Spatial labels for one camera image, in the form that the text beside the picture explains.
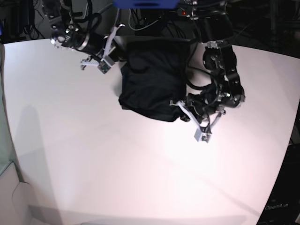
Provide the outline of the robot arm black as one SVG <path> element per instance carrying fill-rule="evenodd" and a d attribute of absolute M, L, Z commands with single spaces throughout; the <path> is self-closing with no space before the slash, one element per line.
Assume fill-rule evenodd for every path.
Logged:
<path fill-rule="evenodd" d="M 245 92 L 237 72 L 237 58 L 230 39 L 233 27 L 225 10 L 225 0 L 181 0 L 178 15 L 193 21 L 199 42 L 205 44 L 202 62 L 211 84 L 195 86 L 184 100 L 170 102 L 178 106 L 196 126 L 195 139 L 209 142 L 212 128 L 225 114 L 225 108 L 236 108 L 245 101 Z"/>
<path fill-rule="evenodd" d="M 44 0 L 42 10 L 51 27 L 51 43 L 62 49 L 71 49 L 87 54 L 80 62 L 81 70 L 87 66 L 96 67 L 106 74 L 118 61 L 125 59 L 124 51 L 115 38 L 124 24 L 118 22 L 117 12 L 114 24 L 107 35 L 96 33 L 102 22 L 102 14 L 113 5 L 93 12 L 92 1 L 87 1 L 85 12 L 75 12 L 70 0 Z"/>

